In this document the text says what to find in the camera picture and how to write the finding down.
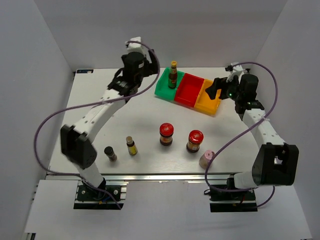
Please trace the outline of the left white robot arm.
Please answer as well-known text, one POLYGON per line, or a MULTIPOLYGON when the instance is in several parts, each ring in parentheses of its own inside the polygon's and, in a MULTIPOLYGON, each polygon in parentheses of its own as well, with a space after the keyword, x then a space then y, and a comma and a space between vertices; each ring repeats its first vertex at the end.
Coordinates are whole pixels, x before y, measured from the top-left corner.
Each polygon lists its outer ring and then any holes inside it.
POLYGON ((96 200, 101 200, 106 193, 106 180, 99 173, 95 164, 97 151, 93 142, 111 116, 128 102, 128 96, 138 92, 145 77, 157 74, 159 66, 153 50, 146 55, 133 51, 122 55, 123 67, 114 74, 101 101, 102 105, 92 107, 75 124, 64 125, 60 129, 62 154, 76 167, 88 193, 96 200))

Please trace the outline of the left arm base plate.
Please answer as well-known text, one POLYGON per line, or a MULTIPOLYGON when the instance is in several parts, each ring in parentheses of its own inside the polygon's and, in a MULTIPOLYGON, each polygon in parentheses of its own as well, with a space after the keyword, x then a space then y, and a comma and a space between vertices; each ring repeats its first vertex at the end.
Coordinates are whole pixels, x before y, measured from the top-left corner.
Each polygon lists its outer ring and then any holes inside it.
POLYGON ((105 190, 109 192, 114 200, 106 193, 90 190, 82 182, 79 182, 76 188, 76 194, 73 204, 74 210, 120 210, 123 207, 127 184, 125 181, 107 181, 105 190))

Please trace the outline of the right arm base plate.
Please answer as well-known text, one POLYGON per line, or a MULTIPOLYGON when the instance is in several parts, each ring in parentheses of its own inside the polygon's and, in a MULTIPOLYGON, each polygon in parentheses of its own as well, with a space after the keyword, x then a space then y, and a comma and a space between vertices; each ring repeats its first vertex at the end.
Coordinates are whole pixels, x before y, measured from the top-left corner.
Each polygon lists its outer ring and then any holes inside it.
POLYGON ((256 195, 253 190, 222 192, 208 188, 203 194, 209 196, 211 213, 244 213, 258 211, 256 195))

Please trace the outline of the small brown cap bottle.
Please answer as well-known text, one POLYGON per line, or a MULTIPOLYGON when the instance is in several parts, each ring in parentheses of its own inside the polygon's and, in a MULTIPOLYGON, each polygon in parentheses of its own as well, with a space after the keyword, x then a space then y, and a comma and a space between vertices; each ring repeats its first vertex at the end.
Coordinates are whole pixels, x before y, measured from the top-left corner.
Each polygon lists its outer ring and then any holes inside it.
POLYGON ((138 153, 138 150, 133 138, 131 136, 127 136, 125 140, 129 154, 132 156, 136 155, 138 153))

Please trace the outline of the yellow cap sauce bottle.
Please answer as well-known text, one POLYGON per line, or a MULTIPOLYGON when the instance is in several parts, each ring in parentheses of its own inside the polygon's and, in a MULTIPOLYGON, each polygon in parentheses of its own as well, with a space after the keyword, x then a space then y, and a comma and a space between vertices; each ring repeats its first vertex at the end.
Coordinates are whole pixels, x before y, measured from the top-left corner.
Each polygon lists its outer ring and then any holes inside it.
POLYGON ((175 89, 177 86, 177 79, 178 79, 177 62, 172 61, 169 69, 169 74, 168 74, 168 87, 171 89, 175 89))

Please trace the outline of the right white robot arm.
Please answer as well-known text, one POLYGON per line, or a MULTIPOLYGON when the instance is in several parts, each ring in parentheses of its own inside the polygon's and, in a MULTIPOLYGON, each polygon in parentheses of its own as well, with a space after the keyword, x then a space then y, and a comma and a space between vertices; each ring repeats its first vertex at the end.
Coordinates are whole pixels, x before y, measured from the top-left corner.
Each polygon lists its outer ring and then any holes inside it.
POLYGON ((256 99, 259 79, 252 74, 215 78, 205 92, 211 100, 231 99, 235 112, 248 127, 259 148, 251 170, 234 173, 226 182, 226 195, 236 200, 244 191, 260 186, 291 186, 295 181, 299 149, 286 143, 267 120, 256 99))

